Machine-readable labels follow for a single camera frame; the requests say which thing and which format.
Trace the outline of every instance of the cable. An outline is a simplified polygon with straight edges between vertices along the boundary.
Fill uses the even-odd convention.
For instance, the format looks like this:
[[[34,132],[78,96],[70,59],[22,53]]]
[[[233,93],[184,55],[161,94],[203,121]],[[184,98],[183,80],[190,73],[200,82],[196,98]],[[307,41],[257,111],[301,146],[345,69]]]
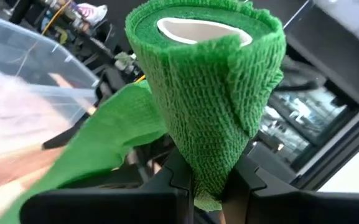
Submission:
[[[63,10],[65,10],[67,8],[67,6],[72,2],[73,0],[68,0],[55,14],[54,16],[52,16],[51,20],[48,22],[48,24],[45,26],[45,28],[43,29],[43,31],[41,32],[41,35],[45,35],[45,33],[48,31],[49,27],[55,22],[55,20],[58,18],[58,16],[63,12]],[[30,51],[32,49],[34,49],[34,47],[38,44],[37,40],[34,45],[26,52],[26,55],[28,55],[30,53]],[[15,60],[11,60],[8,63],[13,63],[16,62],[22,58],[24,58],[25,56],[21,56]]]
[[[140,83],[142,80],[146,78],[145,75],[142,75],[140,78],[138,78],[134,83]]]
[[[273,90],[276,92],[312,91],[321,88],[326,82],[319,70],[288,56],[283,58],[281,70],[284,78]]]

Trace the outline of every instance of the black machine part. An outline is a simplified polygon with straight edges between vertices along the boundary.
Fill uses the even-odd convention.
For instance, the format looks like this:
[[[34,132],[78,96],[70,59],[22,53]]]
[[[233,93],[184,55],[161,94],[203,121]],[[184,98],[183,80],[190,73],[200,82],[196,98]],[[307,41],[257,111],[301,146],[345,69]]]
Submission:
[[[284,78],[273,90],[276,92],[316,90],[327,81],[322,72],[315,67],[297,62],[287,55],[283,58],[281,70]]]
[[[359,223],[359,194],[297,190],[243,154],[223,193],[227,224]],[[28,223],[193,223],[192,171],[175,149],[139,189],[60,189],[28,199]]]

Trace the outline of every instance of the clear plastic container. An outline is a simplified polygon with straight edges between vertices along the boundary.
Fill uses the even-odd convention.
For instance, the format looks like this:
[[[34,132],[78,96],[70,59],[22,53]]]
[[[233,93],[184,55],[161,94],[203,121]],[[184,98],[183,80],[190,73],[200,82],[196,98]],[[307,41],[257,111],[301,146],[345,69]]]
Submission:
[[[97,82],[58,43],[0,19],[0,153],[68,129],[92,110]]]

